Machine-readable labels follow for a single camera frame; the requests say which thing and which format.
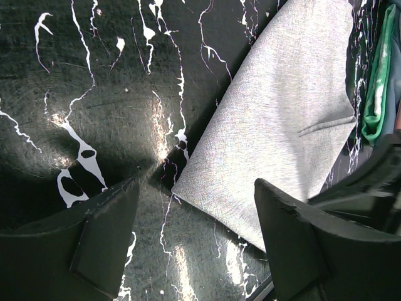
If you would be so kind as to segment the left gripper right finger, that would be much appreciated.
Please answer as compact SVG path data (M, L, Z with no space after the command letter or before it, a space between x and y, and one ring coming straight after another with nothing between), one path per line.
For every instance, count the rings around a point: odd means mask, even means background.
M263 179L254 199L278 300L400 300L400 237L328 214Z

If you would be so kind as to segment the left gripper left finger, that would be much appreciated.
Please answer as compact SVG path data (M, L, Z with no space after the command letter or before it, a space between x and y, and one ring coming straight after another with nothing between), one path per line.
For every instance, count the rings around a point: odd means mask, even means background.
M44 219L1 231L1 300L117 298L137 212L134 178Z

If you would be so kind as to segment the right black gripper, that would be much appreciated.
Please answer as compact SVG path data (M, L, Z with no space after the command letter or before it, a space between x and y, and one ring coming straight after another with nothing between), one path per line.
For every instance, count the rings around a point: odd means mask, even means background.
M308 203L376 230L399 234L400 135L386 135L353 174Z

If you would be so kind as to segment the grey cloth napkin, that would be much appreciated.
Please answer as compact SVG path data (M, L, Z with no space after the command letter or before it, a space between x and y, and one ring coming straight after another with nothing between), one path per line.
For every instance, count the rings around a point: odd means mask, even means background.
M288 1L253 44L172 188L264 248L258 178L317 195L356 124L346 94L348 1Z

